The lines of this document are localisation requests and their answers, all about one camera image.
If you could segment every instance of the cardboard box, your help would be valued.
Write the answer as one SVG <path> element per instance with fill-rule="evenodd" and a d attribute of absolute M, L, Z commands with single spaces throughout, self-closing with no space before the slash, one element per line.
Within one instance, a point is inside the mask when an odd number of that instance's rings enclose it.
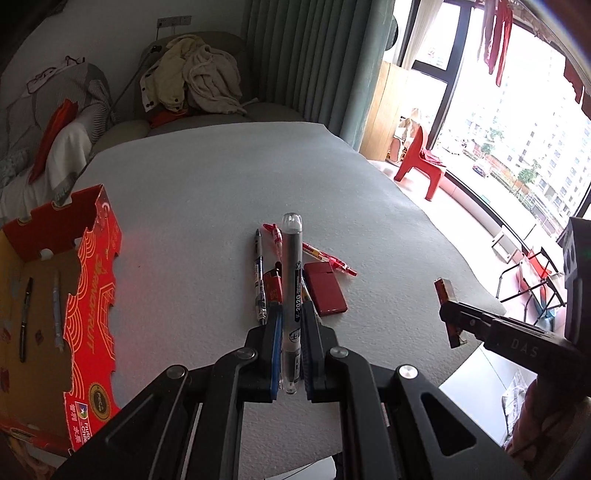
<path fill-rule="evenodd" d="M 117 412 L 108 310 L 121 232 L 102 185 L 31 212 L 0 231 L 0 429 L 66 456 Z M 60 273 L 65 349 L 55 346 L 53 285 Z M 19 359 L 29 277 L 26 359 Z"/>

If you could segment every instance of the power outlet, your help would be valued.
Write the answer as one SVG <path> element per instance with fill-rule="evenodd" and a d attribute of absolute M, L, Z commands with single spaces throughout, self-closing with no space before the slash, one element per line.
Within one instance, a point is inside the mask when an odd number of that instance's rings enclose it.
<path fill-rule="evenodd" d="M 182 15 L 180 17 L 159 18 L 156 22 L 156 28 L 176 27 L 178 25 L 190 25 L 191 15 Z"/>

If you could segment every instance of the gray tablecloth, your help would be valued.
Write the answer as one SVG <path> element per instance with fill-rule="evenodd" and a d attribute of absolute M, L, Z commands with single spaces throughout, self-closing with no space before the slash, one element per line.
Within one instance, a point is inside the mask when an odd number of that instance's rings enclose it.
<path fill-rule="evenodd" d="M 256 326 L 253 235 L 285 212 L 302 215 L 305 241 L 359 272 L 338 274 L 349 310 L 324 321 L 372 363 L 410 363 L 440 384 L 474 351 L 473 338 L 448 346 L 438 277 L 461 301 L 504 312 L 427 216 L 322 125 L 217 125 L 129 142 L 100 153 L 76 188 L 97 183 L 123 234 L 109 314 L 120 406 L 171 364 L 201 367 L 243 345 Z M 272 252 L 267 235 L 266 270 Z M 339 450 L 337 405 L 308 403 L 303 385 L 245 407 L 240 478 Z"/>

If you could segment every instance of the metal screw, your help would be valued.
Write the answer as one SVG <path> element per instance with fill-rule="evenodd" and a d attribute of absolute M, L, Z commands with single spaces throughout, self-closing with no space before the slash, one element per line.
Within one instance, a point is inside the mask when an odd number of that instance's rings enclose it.
<path fill-rule="evenodd" d="M 166 370 L 166 375 L 173 380 L 177 380 L 184 377 L 184 372 L 184 367 L 181 367 L 180 365 L 173 365 L 168 367 L 168 370 Z"/>
<path fill-rule="evenodd" d="M 330 349 L 330 354 L 335 358 L 345 358 L 349 351 L 344 346 L 334 346 Z"/>
<path fill-rule="evenodd" d="M 414 368 L 412 365 L 403 365 L 398 369 L 398 373 L 401 377 L 412 380 L 413 378 L 417 377 L 418 370 Z"/>
<path fill-rule="evenodd" d="M 240 360 L 248 360 L 255 356 L 255 351 L 247 346 L 243 346 L 234 352 Z"/>

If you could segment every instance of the red chair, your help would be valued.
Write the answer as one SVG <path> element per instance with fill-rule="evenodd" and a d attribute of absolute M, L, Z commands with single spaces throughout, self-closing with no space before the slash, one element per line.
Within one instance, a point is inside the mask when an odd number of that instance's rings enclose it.
<path fill-rule="evenodd" d="M 398 173 L 394 177 L 395 181 L 402 181 L 404 176 L 410 171 L 411 168 L 416 168 L 422 171 L 429 177 L 429 188 L 425 199 L 429 202 L 433 199 L 437 187 L 441 179 L 445 175 L 447 167 L 441 163 L 435 155 L 429 150 L 425 149 L 427 143 L 427 137 L 423 134 L 423 127 L 418 127 L 417 135 L 413 139 L 408 151 L 402 160 L 402 165 L 398 169 Z"/>

